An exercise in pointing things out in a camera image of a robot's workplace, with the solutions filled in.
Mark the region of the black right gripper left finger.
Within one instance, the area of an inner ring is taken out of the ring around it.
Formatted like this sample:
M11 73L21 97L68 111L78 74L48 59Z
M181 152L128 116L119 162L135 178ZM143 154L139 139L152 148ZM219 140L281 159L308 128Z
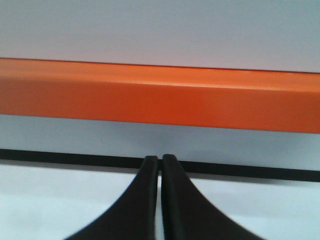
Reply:
M135 178L102 215L69 240L154 240L158 158L147 156Z

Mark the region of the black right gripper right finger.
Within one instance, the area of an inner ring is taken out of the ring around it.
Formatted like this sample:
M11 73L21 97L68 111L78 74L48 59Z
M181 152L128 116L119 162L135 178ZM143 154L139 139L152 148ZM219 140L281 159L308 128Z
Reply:
M192 183L177 158L162 157L161 208L167 240L256 240L211 204Z

